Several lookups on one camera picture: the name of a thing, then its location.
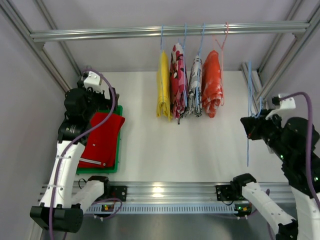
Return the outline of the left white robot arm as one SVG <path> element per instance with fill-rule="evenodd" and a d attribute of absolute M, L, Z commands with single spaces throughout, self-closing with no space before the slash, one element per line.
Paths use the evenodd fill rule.
<path fill-rule="evenodd" d="M 104 124 L 118 106 L 115 88 L 94 91 L 92 87 L 77 87 L 65 94 L 64 120 L 58 129 L 55 162 L 49 183 L 39 205 L 32 206 L 30 217 L 51 239 L 55 232 L 76 233 L 84 214 L 96 201 L 111 195 L 106 176 L 91 176 L 85 186 L 72 194 L 80 158 L 85 151 L 89 133 Z"/>

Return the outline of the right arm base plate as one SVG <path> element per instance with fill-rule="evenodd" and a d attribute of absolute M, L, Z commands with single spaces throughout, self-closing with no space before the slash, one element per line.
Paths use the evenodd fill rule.
<path fill-rule="evenodd" d="M 221 202 L 244 201 L 245 198 L 240 192 L 230 184 L 221 184 L 215 186 L 217 200 Z"/>

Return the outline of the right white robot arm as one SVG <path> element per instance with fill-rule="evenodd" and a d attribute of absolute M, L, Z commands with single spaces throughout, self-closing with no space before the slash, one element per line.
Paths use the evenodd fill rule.
<path fill-rule="evenodd" d="M 319 133 L 311 130 L 307 149 L 308 120 L 291 117 L 285 125 L 276 114 L 264 117 L 242 117 L 247 138 L 262 140 L 281 160 L 281 170 L 294 196 L 297 217 L 283 211 L 262 190 L 249 173 L 236 176 L 230 182 L 236 195 L 242 196 L 258 210 L 275 233 L 277 240 L 318 240 L 320 238 L 320 158 L 314 153 Z"/>

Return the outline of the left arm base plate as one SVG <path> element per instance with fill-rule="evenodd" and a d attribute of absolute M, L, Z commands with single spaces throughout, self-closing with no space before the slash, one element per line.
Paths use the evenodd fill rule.
<path fill-rule="evenodd" d="M 117 198 L 122 202 L 127 200 L 127 190 L 128 187 L 126 185 L 112 185 L 108 192 L 108 198 Z"/>

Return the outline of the yellow trousers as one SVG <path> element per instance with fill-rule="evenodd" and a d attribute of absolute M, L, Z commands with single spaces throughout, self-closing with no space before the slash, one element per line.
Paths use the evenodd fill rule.
<path fill-rule="evenodd" d="M 161 51 L 158 60 L 158 69 L 156 73 L 157 84 L 157 104 L 156 116 L 159 118 L 164 116 L 170 122 L 172 120 L 171 113 L 171 93 L 170 93 L 170 68 L 169 60 L 166 52 Z"/>

